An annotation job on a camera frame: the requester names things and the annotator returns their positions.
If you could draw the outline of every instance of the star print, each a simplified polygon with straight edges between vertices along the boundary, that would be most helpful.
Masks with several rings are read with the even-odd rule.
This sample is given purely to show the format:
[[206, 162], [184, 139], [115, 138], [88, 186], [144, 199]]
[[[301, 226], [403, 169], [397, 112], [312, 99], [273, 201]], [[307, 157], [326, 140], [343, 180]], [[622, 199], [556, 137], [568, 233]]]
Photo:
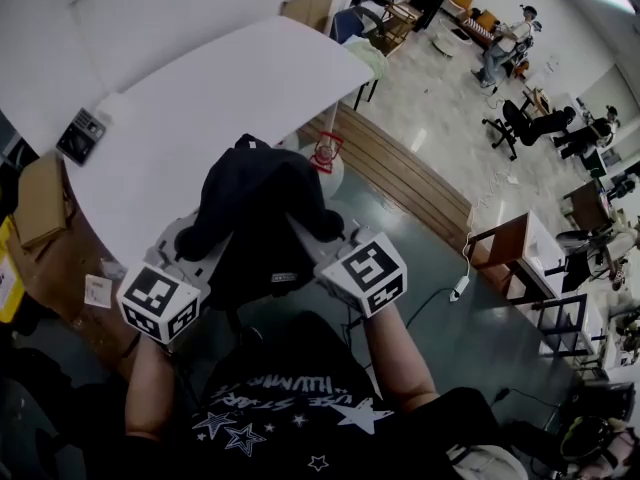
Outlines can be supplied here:
[[264, 437], [254, 434], [251, 431], [252, 427], [253, 423], [249, 423], [241, 430], [225, 428], [227, 433], [231, 436], [231, 440], [227, 443], [227, 446], [225, 446], [224, 449], [229, 450], [231, 448], [240, 448], [245, 455], [251, 457], [254, 443], [262, 443], [263, 441], [266, 441]]
[[200, 423], [198, 423], [197, 425], [191, 428], [196, 429], [196, 428], [207, 427], [209, 429], [209, 439], [213, 441], [213, 438], [216, 437], [216, 434], [218, 433], [218, 429], [220, 427], [224, 425], [228, 425], [229, 423], [237, 423], [235, 420], [230, 420], [229, 418], [227, 418], [227, 416], [229, 416], [228, 412], [225, 412], [220, 416], [217, 416], [211, 412], [207, 412], [207, 419], [204, 421], [201, 421]]
[[307, 418], [304, 417], [304, 414], [296, 414], [293, 417], [293, 421], [291, 423], [295, 423], [296, 425], [298, 425], [298, 428], [301, 428], [302, 425], [304, 425], [305, 423], [307, 423], [309, 420]]
[[307, 466], [309, 466], [310, 468], [313, 468], [316, 470], [317, 473], [320, 472], [320, 470], [322, 468], [328, 468], [329, 464], [327, 464], [327, 461], [324, 460], [324, 455], [322, 457], [314, 457], [313, 455], [311, 456], [311, 462], [309, 462], [309, 464], [307, 464]]
[[393, 411], [374, 411], [371, 406], [373, 399], [366, 398], [360, 402], [356, 407], [347, 407], [344, 405], [332, 404], [329, 407], [333, 407], [336, 411], [342, 414], [345, 418], [338, 423], [338, 425], [357, 425], [369, 435], [376, 433], [374, 422], [386, 418], [393, 414]]

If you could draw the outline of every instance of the red object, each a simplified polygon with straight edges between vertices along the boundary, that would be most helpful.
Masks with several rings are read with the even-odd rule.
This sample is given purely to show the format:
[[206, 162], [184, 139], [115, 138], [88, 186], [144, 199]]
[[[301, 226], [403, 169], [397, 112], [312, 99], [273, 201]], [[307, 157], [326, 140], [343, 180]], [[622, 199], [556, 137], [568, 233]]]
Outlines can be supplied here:
[[316, 142], [316, 149], [309, 161], [318, 171], [331, 174], [333, 160], [338, 156], [344, 140], [329, 132], [320, 132], [320, 135], [323, 137]]

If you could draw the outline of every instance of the seated person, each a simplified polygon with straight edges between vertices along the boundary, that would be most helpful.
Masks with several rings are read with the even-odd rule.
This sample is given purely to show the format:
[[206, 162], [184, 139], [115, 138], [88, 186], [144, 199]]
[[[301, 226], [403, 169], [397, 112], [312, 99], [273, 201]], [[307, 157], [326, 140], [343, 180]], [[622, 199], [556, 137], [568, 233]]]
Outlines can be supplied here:
[[[624, 422], [614, 418], [610, 418], [608, 424], [611, 435], [600, 448], [600, 453], [596, 451], [595, 455], [587, 457], [584, 461], [578, 461], [578, 464], [570, 464], [563, 456], [562, 450], [569, 438], [576, 441], [581, 437], [585, 441], [589, 439], [586, 436], [580, 436], [579, 425], [572, 426], [571, 430], [562, 435], [554, 435], [530, 423], [514, 421], [505, 427], [505, 431], [513, 446], [562, 474], [573, 470], [577, 471], [576, 478], [583, 479], [637, 478], [631, 476], [640, 470], [640, 443], [634, 430], [627, 428]], [[590, 448], [588, 442], [584, 444], [586, 446], [583, 449]]]
[[599, 256], [602, 255], [609, 267], [609, 278], [614, 279], [617, 268], [614, 261], [624, 258], [631, 249], [640, 249], [640, 222], [635, 227], [615, 223], [611, 227], [611, 238], [603, 250], [589, 248], [587, 251], [572, 254], [568, 258], [567, 273], [562, 283], [562, 291], [572, 292], [584, 283], [592, 274], [602, 270]]
[[174, 373], [160, 347], [143, 337], [127, 395], [121, 473], [368, 478], [426, 468], [430, 478], [460, 480], [451, 447], [501, 444], [480, 393], [438, 395], [393, 305], [367, 320], [364, 333], [384, 401], [331, 327], [302, 313], [273, 346], [242, 346], [221, 361], [201, 407], [191, 418], [176, 417], [171, 432]]
[[589, 126], [569, 133], [564, 137], [555, 137], [553, 144], [556, 148], [563, 146], [560, 155], [567, 159], [572, 155], [584, 154], [589, 146], [604, 148], [611, 144], [618, 128], [618, 111], [615, 107], [607, 106], [607, 117], [596, 119]]
[[562, 110], [556, 110], [548, 116], [537, 117], [531, 123], [529, 135], [522, 137], [522, 143], [525, 146], [533, 146], [541, 135], [565, 130], [575, 117], [576, 111], [573, 107], [565, 107]]
[[527, 5], [523, 10], [524, 21], [514, 23], [510, 27], [501, 26], [498, 28], [496, 35], [501, 39], [492, 44], [485, 52], [484, 67], [478, 72], [472, 71], [482, 87], [495, 85], [497, 69], [509, 60], [518, 43], [525, 41], [532, 35], [533, 24], [531, 22], [537, 15], [538, 11]]

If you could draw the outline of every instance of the white box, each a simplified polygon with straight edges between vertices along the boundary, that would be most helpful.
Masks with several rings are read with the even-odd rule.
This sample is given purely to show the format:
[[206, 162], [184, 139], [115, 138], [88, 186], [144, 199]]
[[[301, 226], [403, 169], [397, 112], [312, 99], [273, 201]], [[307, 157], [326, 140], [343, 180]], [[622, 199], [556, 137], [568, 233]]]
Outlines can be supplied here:
[[407, 266], [384, 233], [356, 247], [321, 275], [358, 299], [367, 318], [407, 291]]
[[129, 325], [163, 344], [200, 315], [200, 290], [145, 262], [129, 269], [116, 299]]

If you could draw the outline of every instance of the paper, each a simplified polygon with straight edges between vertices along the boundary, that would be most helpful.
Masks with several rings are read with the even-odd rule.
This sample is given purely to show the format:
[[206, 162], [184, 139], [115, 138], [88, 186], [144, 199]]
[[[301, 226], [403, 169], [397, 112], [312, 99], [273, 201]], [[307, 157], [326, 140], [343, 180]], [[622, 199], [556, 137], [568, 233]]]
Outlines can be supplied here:
[[111, 307], [110, 279], [87, 274], [84, 282], [84, 303], [101, 308]]
[[16, 275], [9, 263], [9, 257], [5, 256], [0, 263], [0, 308], [4, 308], [15, 283]]

